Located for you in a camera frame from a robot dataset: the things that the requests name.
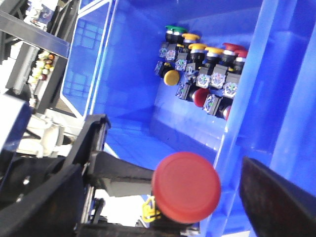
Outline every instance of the metal frame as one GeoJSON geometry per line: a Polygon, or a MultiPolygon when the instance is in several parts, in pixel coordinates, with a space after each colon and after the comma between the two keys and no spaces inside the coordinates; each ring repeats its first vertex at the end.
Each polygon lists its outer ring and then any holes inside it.
{"type": "Polygon", "coordinates": [[[23,84],[28,80],[30,68],[32,62],[35,60],[39,49],[31,45],[23,43],[20,52],[16,58],[9,80],[6,84],[6,88],[14,88],[16,94],[20,94],[23,88],[23,84]]]}
{"type": "Polygon", "coordinates": [[[39,103],[37,104],[37,112],[40,114],[45,114],[45,110],[50,107],[50,103],[56,96],[56,90],[58,90],[58,84],[63,77],[67,60],[64,58],[57,58],[55,63],[55,69],[49,75],[50,79],[48,81],[39,81],[38,83],[45,84],[45,96],[39,98],[39,103]]]}
{"type": "MultiPolygon", "coordinates": [[[[0,10],[9,13],[10,15],[23,20],[25,14],[23,12],[27,8],[27,0],[4,0],[0,5],[0,10]]],[[[0,64],[7,60],[10,56],[11,46],[20,41],[16,37],[0,32],[0,64]]]]}
{"type": "Polygon", "coordinates": [[[70,44],[0,10],[0,30],[63,58],[68,58],[70,44]]]}

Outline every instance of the blue storage bin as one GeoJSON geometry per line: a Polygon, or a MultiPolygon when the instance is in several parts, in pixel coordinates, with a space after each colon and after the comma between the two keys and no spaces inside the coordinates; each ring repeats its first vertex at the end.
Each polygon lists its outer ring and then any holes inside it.
{"type": "MultiPolygon", "coordinates": [[[[201,221],[201,236],[250,230],[238,194],[243,156],[260,160],[316,195],[312,178],[316,172],[312,159],[316,154],[315,1],[98,0],[93,4],[86,10],[92,17],[87,21],[103,29],[103,38],[95,39],[98,47],[92,50],[93,57],[83,57],[82,68],[76,67],[72,60],[82,37],[78,20],[62,96],[80,117],[109,116],[113,128],[107,142],[122,159],[155,169],[170,153],[191,151],[214,164],[222,196],[215,212],[201,221]],[[177,87],[165,85],[154,74],[164,26],[169,24],[201,35],[201,42],[209,46],[231,42],[249,48],[227,122],[179,100],[177,87]],[[80,76],[83,71],[87,79],[80,76]],[[69,96],[80,91],[71,87],[80,80],[89,87],[88,96],[69,96]]],[[[84,55],[89,52],[80,50],[84,55]]]]}

